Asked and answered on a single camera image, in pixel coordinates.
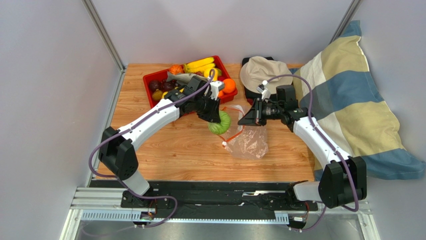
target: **purple fruit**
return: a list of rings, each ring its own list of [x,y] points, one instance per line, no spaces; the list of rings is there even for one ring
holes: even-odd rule
[[[148,85],[149,90],[151,92],[155,92],[157,89],[161,89],[161,82],[157,80],[152,80]]]
[[[168,92],[168,91],[171,91],[171,90],[173,90],[173,89],[175,89],[175,84],[174,84],[173,82],[168,81],[168,82],[165,82],[165,83],[162,85],[162,90],[163,90],[164,92]]]

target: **pillow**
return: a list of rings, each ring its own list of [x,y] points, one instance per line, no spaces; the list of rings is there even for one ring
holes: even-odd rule
[[[367,58],[358,45],[359,21],[322,52],[296,71],[313,92],[312,113],[322,129],[353,157],[361,156],[367,175],[379,179],[420,179],[426,163],[406,151],[398,130],[400,123],[380,95]],[[293,78],[301,107],[308,107],[309,90]],[[322,168],[315,160],[315,178]]]

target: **orange fruit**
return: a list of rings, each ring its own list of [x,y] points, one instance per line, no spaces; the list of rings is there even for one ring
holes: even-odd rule
[[[225,88],[222,90],[225,94],[230,94],[235,91],[235,88],[237,87],[235,85],[235,81],[231,78],[227,78],[223,80],[223,83],[225,84]]]
[[[177,64],[172,65],[168,71],[173,74],[173,75],[177,75],[177,74],[183,74],[184,73],[184,69]]]

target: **beige bucket hat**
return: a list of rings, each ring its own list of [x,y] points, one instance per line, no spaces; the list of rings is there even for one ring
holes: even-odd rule
[[[281,74],[291,74],[287,64],[282,61],[268,60],[261,56],[251,57],[239,72],[239,78],[242,84],[248,90],[257,93],[256,88],[262,84],[263,80]],[[276,87],[281,85],[290,85],[293,78],[290,76],[279,77],[269,82],[267,89],[271,94],[276,94]]]

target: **wood grain table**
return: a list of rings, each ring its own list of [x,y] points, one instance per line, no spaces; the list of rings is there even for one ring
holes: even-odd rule
[[[134,121],[150,109],[143,76],[167,69],[171,64],[130,64],[127,68],[111,126]],[[238,94],[221,106],[250,106],[240,81],[241,64],[225,64],[235,80]],[[166,125],[137,150],[139,170],[147,180],[293,182],[314,179],[314,157],[305,143],[279,120],[267,125],[269,152],[259,160],[232,157],[219,136],[196,114]],[[110,174],[101,163],[98,171]]]

